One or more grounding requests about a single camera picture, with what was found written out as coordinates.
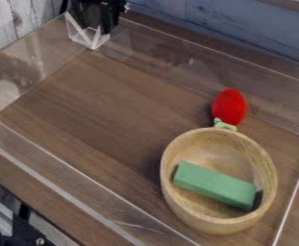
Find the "red ball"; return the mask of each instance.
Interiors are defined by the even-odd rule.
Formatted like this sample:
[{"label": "red ball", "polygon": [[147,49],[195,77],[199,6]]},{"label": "red ball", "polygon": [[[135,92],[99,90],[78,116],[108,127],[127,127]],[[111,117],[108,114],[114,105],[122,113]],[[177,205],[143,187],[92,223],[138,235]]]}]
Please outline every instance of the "red ball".
[{"label": "red ball", "polygon": [[247,115],[247,100],[234,88],[226,89],[213,104],[213,113],[225,123],[238,125]]}]

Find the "bowl rim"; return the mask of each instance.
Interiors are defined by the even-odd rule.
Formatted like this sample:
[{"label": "bowl rim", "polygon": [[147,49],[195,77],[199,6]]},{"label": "bowl rim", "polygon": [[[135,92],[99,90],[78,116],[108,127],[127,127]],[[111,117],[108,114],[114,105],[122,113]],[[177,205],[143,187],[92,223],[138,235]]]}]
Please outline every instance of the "bowl rim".
[{"label": "bowl rim", "polygon": [[[234,218],[218,218],[218,217],[213,217],[207,214],[201,214],[201,216],[198,216],[197,213],[191,212],[191,210],[189,209],[185,209],[183,205],[178,202],[178,200],[170,195],[171,192],[170,192],[170,188],[167,188],[167,185],[166,183],[169,183],[169,179],[166,179],[166,171],[165,171],[165,166],[166,166],[166,159],[167,159],[167,156],[169,156],[169,153],[171,151],[171,149],[174,148],[174,146],[177,145],[177,143],[179,143],[179,141],[189,137],[190,135],[194,135],[197,133],[201,133],[201,132],[223,132],[223,133],[229,133],[230,135],[235,135],[237,137],[241,137],[242,139],[245,139],[246,141],[249,141],[257,148],[261,149],[262,151],[262,154],[265,155],[265,158],[269,160],[269,163],[270,163],[270,168],[271,168],[271,172],[274,173],[274,187],[275,189],[273,190],[273,193],[271,195],[267,197],[267,200],[265,201],[265,203],[262,204],[262,206],[259,206],[259,208],[254,211],[251,211],[250,213],[247,213],[246,215],[242,215],[239,217],[234,217]],[[231,132],[230,130],[226,130],[226,129],[222,129],[222,128],[214,128],[214,127],[210,127],[210,128],[199,128],[199,129],[194,129],[194,130],[190,130],[187,132],[185,132],[183,134],[181,134],[171,142],[170,144],[167,145],[166,147],[166,150],[163,152],[163,157],[162,157],[162,161],[161,161],[161,168],[159,168],[159,173],[161,173],[161,185],[163,187],[163,193],[166,195],[166,192],[167,192],[167,195],[170,197],[170,199],[174,201],[174,203],[178,205],[179,209],[182,209],[187,214],[190,214],[193,217],[195,217],[197,219],[199,220],[206,220],[206,221],[210,221],[213,223],[218,223],[218,224],[223,224],[223,225],[233,225],[233,224],[239,224],[239,223],[243,223],[243,222],[249,222],[250,220],[255,219],[257,217],[261,217],[269,207],[271,207],[271,204],[275,200],[275,197],[277,197],[277,193],[278,193],[278,171],[277,171],[277,167],[274,165],[274,162],[266,152],[266,150],[263,149],[263,147],[250,138],[247,137],[246,135],[238,133],[238,132]]]}]

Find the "bamboo bowl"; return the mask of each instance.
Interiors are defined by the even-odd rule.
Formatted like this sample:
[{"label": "bamboo bowl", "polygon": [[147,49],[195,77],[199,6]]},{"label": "bamboo bowl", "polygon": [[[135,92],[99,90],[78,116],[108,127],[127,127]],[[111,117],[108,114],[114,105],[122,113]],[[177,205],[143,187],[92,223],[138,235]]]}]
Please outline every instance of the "bamboo bowl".
[{"label": "bamboo bowl", "polygon": [[[178,163],[190,161],[258,186],[257,207],[246,212],[173,184]],[[245,135],[223,129],[193,130],[171,142],[161,163],[165,199],[178,217],[194,229],[210,234],[233,234],[251,227],[278,192],[278,174],[262,147]]]}]

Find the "red toy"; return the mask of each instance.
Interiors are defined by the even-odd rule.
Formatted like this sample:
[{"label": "red toy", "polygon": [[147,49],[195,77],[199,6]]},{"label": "red toy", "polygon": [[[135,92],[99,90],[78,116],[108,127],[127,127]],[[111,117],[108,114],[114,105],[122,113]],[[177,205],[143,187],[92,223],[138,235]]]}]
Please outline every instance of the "red toy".
[{"label": "red toy", "polygon": [[213,104],[214,117],[225,123],[237,126],[247,115],[247,101],[234,88],[226,89],[217,97]]}]

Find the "green sponge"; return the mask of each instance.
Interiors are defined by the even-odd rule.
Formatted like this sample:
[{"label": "green sponge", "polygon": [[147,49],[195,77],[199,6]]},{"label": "green sponge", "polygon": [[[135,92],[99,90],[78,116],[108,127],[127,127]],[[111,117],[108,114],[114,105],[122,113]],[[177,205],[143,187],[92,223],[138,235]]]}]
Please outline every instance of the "green sponge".
[{"label": "green sponge", "polygon": [[174,184],[230,206],[247,211],[253,209],[257,186],[211,169],[182,161]]}]

